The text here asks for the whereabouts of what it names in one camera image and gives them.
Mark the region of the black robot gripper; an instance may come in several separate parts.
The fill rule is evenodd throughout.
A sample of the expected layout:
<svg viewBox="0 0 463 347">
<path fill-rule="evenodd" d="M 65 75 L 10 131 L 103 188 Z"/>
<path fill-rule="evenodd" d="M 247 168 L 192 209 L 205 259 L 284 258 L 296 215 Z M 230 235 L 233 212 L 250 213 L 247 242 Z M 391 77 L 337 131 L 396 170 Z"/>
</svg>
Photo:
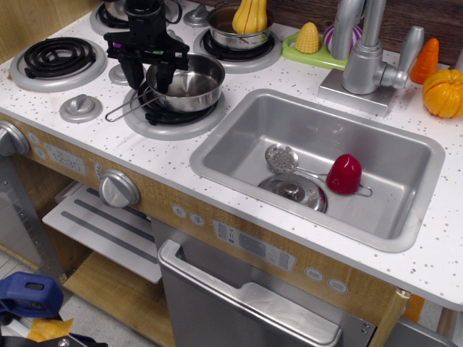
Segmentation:
<svg viewBox="0 0 463 347">
<path fill-rule="evenodd" d="M 172 82 L 174 69 L 186 68 L 190 47 L 168 35 L 168 20 L 162 1 L 126 1 L 124 10 L 128 17 L 129 30 L 106 33 L 103 36 L 108 44 L 108 57 L 121 64 L 129 86 L 135 90 L 145 79 L 143 64 L 157 64 L 156 88 L 160 93 L 166 93 Z M 131 53 L 124 49 L 115 49 L 114 43 L 163 53 Z"/>
</svg>

